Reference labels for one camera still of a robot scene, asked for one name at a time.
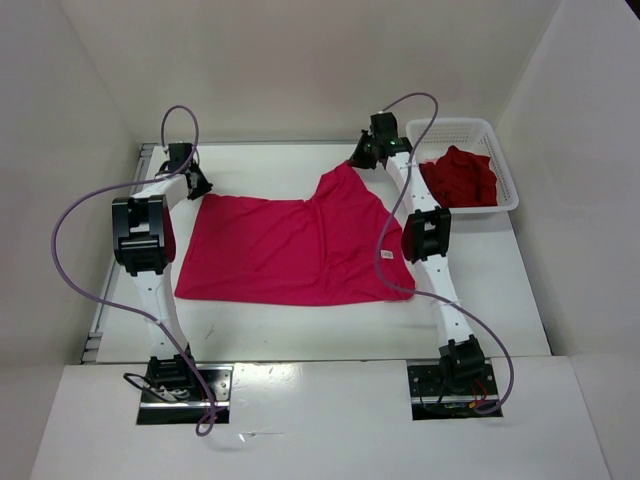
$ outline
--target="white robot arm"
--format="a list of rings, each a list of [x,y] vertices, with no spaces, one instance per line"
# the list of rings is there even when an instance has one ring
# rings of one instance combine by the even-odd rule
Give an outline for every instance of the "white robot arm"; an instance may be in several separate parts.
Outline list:
[[[402,233],[402,252],[415,265],[418,293],[449,300],[441,302],[437,317],[440,367],[449,385],[468,384],[484,370],[485,357],[467,319],[451,306],[458,302],[446,256],[451,213],[440,207],[421,175],[408,178],[409,169],[417,168],[415,163],[409,164],[412,149],[407,138],[398,136],[393,114],[381,112],[371,116],[370,130],[362,131],[349,163],[364,169],[382,164],[401,191],[409,181],[403,197],[409,218]]]
[[[191,160],[184,167],[192,148],[188,143],[169,145],[169,159],[156,175],[159,181],[112,203],[116,260],[132,276],[144,309],[187,353],[189,342],[180,328],[171,286],[176,245],[169,212],[181,200],[194,200],[211,190],[196,162]],[[166,389],[193,387],[193,377],[178,350],[161,329],[149,320],[147,323],[153,339],[148,376]]]
[[[408,160],[409,154],[404,152],[387,161],[387,173],[394,180],[398,189],[402,189],[407,181],[408,169],[413,168],[408,166]],[[408,212],[431,212],[440,207],[420,175],[411,176],[403,203]],[[458,301],[456,289],[449,274],[449,259],[446,256],[433,255],[428,260],[418,260],[414,268],[418,290],[433,292],[452,302]],[[468,340],[470,335],[473,335],[473,330],[469,327],[467,319],[458,310],[443,304],[441,313],[437,318],[440,346],[447,345],[449,340],[453,340],[456,344],[462,343]]]

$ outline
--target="red towel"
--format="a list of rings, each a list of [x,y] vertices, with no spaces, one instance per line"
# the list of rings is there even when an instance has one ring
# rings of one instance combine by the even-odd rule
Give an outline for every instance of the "red towel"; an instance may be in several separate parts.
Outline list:
[[[324,174],[306,201],[206,195],[176,296],[300,306],[409,299],[375,273],[388,215],[346,163]],[[381,267],[391,282],[414,288],[401,234],[394,220]]]
[[[463,152],[452,145],[436,163],[420,164],[420,173],[443,207],[492,207],[498,205],[498,192],[490,161],[489,157]]]

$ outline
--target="white platform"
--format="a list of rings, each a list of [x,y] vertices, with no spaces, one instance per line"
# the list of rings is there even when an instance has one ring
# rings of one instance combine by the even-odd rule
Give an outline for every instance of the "white platform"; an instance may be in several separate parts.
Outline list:
[[[144,366],[67,367],[32,480],[609,478],[569,360],[515,367],[504,418],[414,422],[402,361],[238,364],[230,424],[204,439],[135,425],[122,373]]]
[[[348,158],[353,145],[202,146],[201,168],[221,195],[269,199],[309,198],[320,176]],[[148,178],[160,167],[154,150]],[[358,171],[367,187],[390,209],[398,190],[381,169]],[[175,285],[199,201],[185,200],[172,211],[178,246]],[[398,220],[404,225],[406,212]],[[450,268],[462,303],[485,320],[512,355],[549,355],[509,217],[453,222]],[[111,299],[140,306],[131,278],[114,275]],[[307,361],[437,358],[437,332],[424,298],[404,303],[370,303],[300,308],[177,299],[178,314],[198,361]],[[472,325],[487,356],[497,345]],[[149,337],[141,318],[105,308],[98,363],[147,362]]]

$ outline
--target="cloth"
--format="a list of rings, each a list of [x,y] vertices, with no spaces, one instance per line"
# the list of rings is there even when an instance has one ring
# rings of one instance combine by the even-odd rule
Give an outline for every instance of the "cloth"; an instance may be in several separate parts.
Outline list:
[[[452,145],[435,163],[421,163],[420,173],[443,207],[492,207],[498,205],[498,191],[490,161]]]
[[[299,306],[409,299],[375,273],[388,215],[346,163],[325,173],[306,201],[206,195],[176,296]],[[380,265],[391,282],[414,288],[401,235],[394,220]]]

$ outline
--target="basket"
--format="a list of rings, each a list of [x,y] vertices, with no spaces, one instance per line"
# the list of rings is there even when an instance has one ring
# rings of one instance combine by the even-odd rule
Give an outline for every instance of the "basket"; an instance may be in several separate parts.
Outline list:
[[[452,214],[489,214],[507,212],[518,206],[519,199],[513,179],[509,173],[496,134],[491,124],[481,118],[440,118],[422,139],[420,145],[415,141],[424,131],[430,119],[412,120],[407,124],[407,137],[414,146],[416,162],[425,160],[434,162],[447,153],[451,145],[460,150],[486,155],[491,158],[489,168],[497,177],[498,206],[452,208]]]

